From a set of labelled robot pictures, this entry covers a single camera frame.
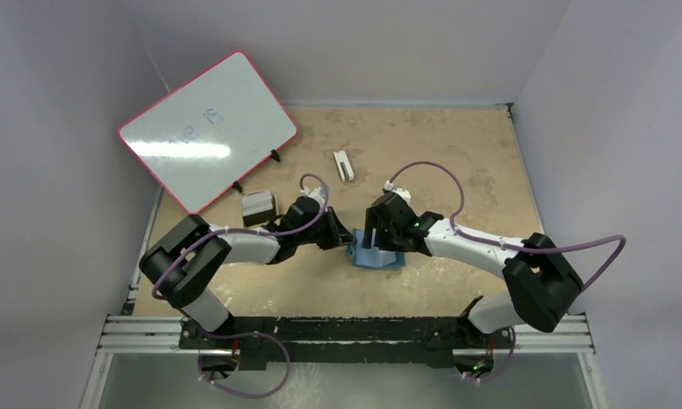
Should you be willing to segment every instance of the white object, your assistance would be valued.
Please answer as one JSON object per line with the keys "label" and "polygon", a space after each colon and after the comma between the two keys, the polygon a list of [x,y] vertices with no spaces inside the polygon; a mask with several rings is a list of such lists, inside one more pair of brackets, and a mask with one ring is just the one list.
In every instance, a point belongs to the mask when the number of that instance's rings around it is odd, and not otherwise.
{"label": "white object", "polygon": [[469,312],[469,321],[481,332],[490,334],[506,326],[524,324],[514,310],[509,292],[483,297]]}
{"label": "white object", "polygon": [[411,192],[409,192],[407,189],[402,189],[400,187],[394,187],[393,183],[391,183],[390,181],[385,181],[384,182],[384,192],[396,193],[402,199],[404,199],[405,202],[407,202],[407,205],[411,205]]}
{"label": "white object", "polygon": [[323,206],[323,203],[326,201],[326,198],[323,196],[323,187],[319,186],[310,192],[308,192],[307,187],[305,187],[304,190],[306,190],[306,192],[303,192],[306,196],[312,198],[318,202],[319,205]]}
{"label": "white object", "polygon": [[235,52],[118,133],[165,189],[197,213],[297,129],[248,58]]}
{"label": "white object", "polygon": [[[465,233],[483,239],[496,241],[504,240],[509,245],[524,247],[520,238],[500,237],[473,228],[457,225],[457,228]],[[504,261],[513,258],[518,251],[501,249],[498,245],[485,245],[456,234],[449,223],[449,219],[442,219],[429,229],[429,234],[424,238],[426,247],[433,256],[453,258],[476,268],[488,271],[500,279],[504,279],[501,270],[505,267]]]}
{"label": "white object", "polygon": [[[227,227],[212,225],[213,231],[228,230]],[[259,233],[266,230],[258,228]],[[280,249],[278,240],[274,237],[244,233],[226,233],[221,236],[230,246],[231,250],[223,260],[223,264],[232,262],[257,262],[267,264]],[[228,310],[218,300],[212,291],[205,288],[198,298],[189,305],[183,307],[188,316],[198,321],[206,331],[215,331],[228,319]]]}
{"label": "white object", "polygon": [[275,200],[273,194],[268,190],[249,193],[240,199],[240,214],[243,217],[269,210],[275,211]]}
{"label": "white object", "polygon": [[336,167],[338,168],[338,174],[341,176],[341,181],[353,181],[354,170],[351,169],[351,162],[348,155],[346,155],[346,151],[334,152],[333,158],[336,159]]}
{"label": "white object", "polygon": [[228,319],[228,310],[208,288],[182,310],[207,331],[215,331]]}

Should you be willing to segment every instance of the wooden table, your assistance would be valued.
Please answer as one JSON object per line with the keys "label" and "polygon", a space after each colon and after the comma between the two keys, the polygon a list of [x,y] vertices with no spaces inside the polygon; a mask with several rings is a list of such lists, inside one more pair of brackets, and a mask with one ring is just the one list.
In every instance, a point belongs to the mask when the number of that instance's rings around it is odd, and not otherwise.
{"label": "wooden table", "polygon": [[[270,190],[285,212],[299,195],[298,178],[321,176],[330,205],[349,229],[363,228],[365,210],[384,181],[404,164],[428,159],[453,171],[465,188],[457,222],[505,236],[527,237],[540,229],[514,132],[502,110],[292,109],[298,136],[243,179],[244,191]],[[332,152],[344,149],[355,180],[341,182]],[[459,205],[454,184],[440,170],[407,170],[396,185],[412,194],[412,207],[449,215]],[[220,226],[241,226],[240,194],[231,190],[201,215]],[[150,243],[176,225],[185,211],[164,193]],[[142,277],[134,315],[179,315],[150,297]],[[461,262],[408,254],[404,268],[374,271],[352,266],[346,249],[302,246],[274,266],[223,266],[210,283],[236,315],[415,316],[459,314],[477,295],[504,291],[491,274]]]}

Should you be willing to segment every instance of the gray object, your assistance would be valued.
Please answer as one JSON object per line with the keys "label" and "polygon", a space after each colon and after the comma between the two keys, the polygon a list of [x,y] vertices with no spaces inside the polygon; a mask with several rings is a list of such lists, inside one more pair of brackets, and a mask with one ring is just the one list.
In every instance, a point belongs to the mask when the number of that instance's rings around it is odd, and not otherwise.
{"label": "gray object", "polygon": [[297,130],[251,62],[236,52],[118,132],[165,189],[197,213]]}
{"label": "gray object", "polygon": [[270,222],[278,215],[274,195],[264,190],[243,196],[240,200],[240,214],[246,227]]}

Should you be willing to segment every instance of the gray wall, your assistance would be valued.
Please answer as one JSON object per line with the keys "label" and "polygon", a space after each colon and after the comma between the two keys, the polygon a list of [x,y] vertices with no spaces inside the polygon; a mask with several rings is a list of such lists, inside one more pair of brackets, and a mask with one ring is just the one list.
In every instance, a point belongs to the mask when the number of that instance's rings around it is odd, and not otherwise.
{"label": "gray wall", "polygon": [[0,407],[79,405],[155,191],[115,129],[163,94],[119,1],[0,0]]}
{"label": "gray wall", "polygon": [[517,97],[570,0],[124,0],[171,88],[245,50],[284,102]]}
{"label": "gray wall", "polygon": [[629,238],[581,300],[613,407],[682,408],[682,0],[574,0],[516,108],[547,232]]}

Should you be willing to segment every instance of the purple cable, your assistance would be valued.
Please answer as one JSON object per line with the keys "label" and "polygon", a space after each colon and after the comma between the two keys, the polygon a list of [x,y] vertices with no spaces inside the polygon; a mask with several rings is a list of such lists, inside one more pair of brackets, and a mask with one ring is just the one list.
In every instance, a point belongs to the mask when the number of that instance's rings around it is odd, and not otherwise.
{"label": "purple cable", "polygon": [[568,252],[571,252],[571,251],[587,250],[587,249],[591,249],[591,248],[593,248],[593,247],[597,247],[597,246],[600,246],[600,245],[606,245],[606,244],[611,243],[611,242],[613,242],[613,241],[619,241],[620,243],[617,245],[617,248],[615,248],[615,250],[612,251],[612,254],[610,254],[610,257],[608,257],[607,260],[602,264],[602,267],[600,267],[600,268],[592,275],[592,277],[590,277],[590,279],[587,280],[587,282],[586,282],[586,283],[584,284],[584,286],[582,287],[582,291],[584,291],[584,290],[586,290],[587,288],[589,288],[589,286],[592,285],[592,283],[594,283],[594,282],[599,278],[600,275],[602,275],[602,273],[604,272],[604,270],[606,270],[607,267],[609,267],[610,264],[612,264],[612,262],[617,258],[617,256],[620,255],[620,253],[622,252],[622,249],[625,248],[625,244],[627,243],[627,238],[625,238],[625,236],[623,236],[622,234],[615,234],[615,235],[612,235],[612,236],[604,237],[604,238],[602,238],[602,239],[597,239],[597,240],[589,241],[589,242],[586,242],[586,243],[582,243],[582,244],[580,244],[580,245],[568,245],[568,246],[565,246],[565,247],[557,247],[557,248],[554,248],[554,249],[530,249],[530,248],[522,247],[522,246],[519,246],[519,245],[509,245],[509,244],[506,244],[506,243],[500,243],[499,241],[496,241],[496,240],[485,239],[485,238],[482,238],[482,237],[477,237],[477,236],[473,236],[473,235],[468,234],[468,233],[464,233],[464,231],[462,231],[460,228],[458,228],[457,225],[456,225],[456,223],[454,222],[454,218],[455,218],[456,216],[458,216],[459,213],[461,213],[461,211],[464,209],[464,202],[465,202],[465,200],[464,200],[464,189],[463,189],[462,186],[461,186],[461,182],[459,181],[459,178],[456,177],[456,175],[455,175],[454,173],[452,173],[451,170],[447,169],[445,166],[443,166],[443,165],[441,165],[441,164],[438,164],[438,163],[436,163],[436,162],[431,162],[431,161],[428,161],[428,160],[420,160],[420,161],[412,162],[411,164],[407,164],[407,165],[403,166],[401,169],[399,169],[399,170],[398,170],[398,171],[389,179],[389,182],[390,182],[390,183],[393,183],[394,180],[395,180],[395,179],[396,179],[404,170],[406,170],[406,169],[408,169],[408,168],[410,168],[410,167],[412,167],[412,166],[416,166],[416,165],[418,165],[418,164],[428,164],[429,166],[434,166],[435,168],[438,168],[438,169],[444,171],[444,173],[446,173],[447,175],[449,175],[449,177],[452,178],[452,180],[454,181],[454,184],[456,184],[456,187],[459,189],[459,201],[460,201],[460,203],[459,203],[459,208],[458,208],[454,213],[452,213],[451,216],[449,216],[449,224],[451,225],[452,229],[453,229],[459,236],[461,236],[461,237],[463,237],[463,238],[465,238],[465,239],[468,239],[468,240],[471,240],[471,241],[476,241],[477,243],[482,243],[482,244],[485,244],[485,245],[495,245],[495,246],[499,246],[499,247],[502,248],[502,249],[510,249],[510,250],[515,250],[515,251],[521,251],[521,252],[529,253],[529,254],[560,254],[560,253],[568,253]]}
{"label": "purple cable", "polygon": [[208,332],[204,330],[200,325],[197,325],[199,331],[206,337],[208,338],[214,338],[214,339],[236,339],[236,338],[246,338],[246,337],[263,337],[266,339],[269,339],[276,343],[280,347],[280,350],[283,351],[283,355],[286,356],[286,373],[283,374],[283,379],[280,380],[278,385],[275,386],[275,388],[269,390],[268,392],[263,392],[261,394],[249,394],[246,392],[241,392],[236,389],[229,388],[228,386],[225,386],[221,383],[217,383],[213,381],[212,379],[208,378],[204,373],[203,373],[203,366],[201,365],[200,361],[203,357],[203,355],[198,355],[198,372],[200,373],[200,377],[206,381],[208,384],[211,386],[215,386],[216,388],[219,388],[221,390],[224,390],[232,395],[239,396],[241,398],[248,398],[248,399],[261,399],[265,398],[268,396],[271,396],[272,394],[278,392],[281,388],[283,388],[283,385],[286,384],[286,381],[288,380],[288,376],[291,374],[291,356],[288,354],[288,349],[283,345],[283,343],[276,337],[273,337],[269,334],[265,334],[262,332],[244,332],[241,334],[234,334],[234,335],[216,335],[211,332]]}
{"label": "purple cable", "polygon": [[219,236],[221,234],[227,234],[227,233],[246,233],[246,234],[256,234],[259,236],[263,237],[282,237],[282,236],[288,236],[291,234],[296,234],[298,232],[302,232],[303,230],[310,228],[311,226],[314,225],[314,223],[318,222],[318,220],[323,216],[324,212],[326,212],[326,208],[328,207],[328,191],[329,187],[328,185],[321,179],[319,176],[313,174],[313,173],[306,173],[303,176],[301,176],[300,180],[300,185],[301,189],[304,189],[305,186],[303,185],[303,179],[307,177],[313,177],[316,179],[320,184],[321,187],[323,188],[323,196],[324,196],[324,201],[323,205],[321,206],[321,209],[319,210],[318,214],[314,216],[313,219],[311,219],[310,222],[304,224],[300,228],[294,228],[293,230],[288,230],[287,232],[277,232],[277,233],[271,233],[271,232],[260,232],[257,230],[251,230],[250,228],[229,228],[229,229],[224,229],[224,230],[216,230],[214,232],[210,232],[206,234],[205,236],[201,237],[200,239],[196,240],[195,243],[191,244],[183,253],[181,253],[180,256],[168,267],[167,270],[163,273],[163,275],[160,276],[158,281],[155,282],[155,285],[153,285],[153,291],[151,294],[153,295],[153,298],[156,300],[162,300],[163,297],[158,294],[158,290],[160,289],[160,286],[165,282],[165,280],[168,278],[169,275],[171,275],[171,272],[178,268],[178,266],[181,265],[181,263],[185,260],[186,257],[195,249],[200,247],[200,245],[204,244],[206,241],[211,239],[212,237]]}

